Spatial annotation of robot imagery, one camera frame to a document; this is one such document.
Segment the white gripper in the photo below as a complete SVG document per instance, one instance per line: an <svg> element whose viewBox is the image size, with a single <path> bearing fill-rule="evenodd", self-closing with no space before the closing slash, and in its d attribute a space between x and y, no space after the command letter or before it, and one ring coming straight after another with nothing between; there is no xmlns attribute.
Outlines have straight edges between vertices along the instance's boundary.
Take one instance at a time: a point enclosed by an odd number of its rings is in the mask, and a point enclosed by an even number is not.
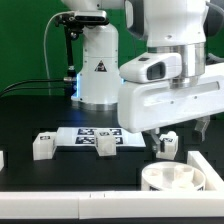
<svg viewBox="0 0 224 224"><path fill-rule="evenodd" d="M203 142L209 115L224 112L224 65L209 65L196 86L170 89L168 81L126 82L118 95L118 123L131 133L148 131L152 150L161 151L156 128L196 119L193 136Z"/></svg>

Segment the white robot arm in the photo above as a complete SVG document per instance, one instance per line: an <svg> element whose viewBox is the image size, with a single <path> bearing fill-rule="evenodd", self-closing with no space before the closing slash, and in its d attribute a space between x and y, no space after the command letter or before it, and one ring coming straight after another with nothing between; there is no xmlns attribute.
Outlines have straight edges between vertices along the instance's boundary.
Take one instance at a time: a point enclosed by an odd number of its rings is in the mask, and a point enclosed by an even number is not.
<svg viewBox="0 0 224 224"><path fill-rule="evenodd" d="M119 125L152 136L195 120L205 139L210 116L224 112L224 58L206 52L206 38L224 29L224 0L124 0L125 25L145 50L122 64Z"/></svg>

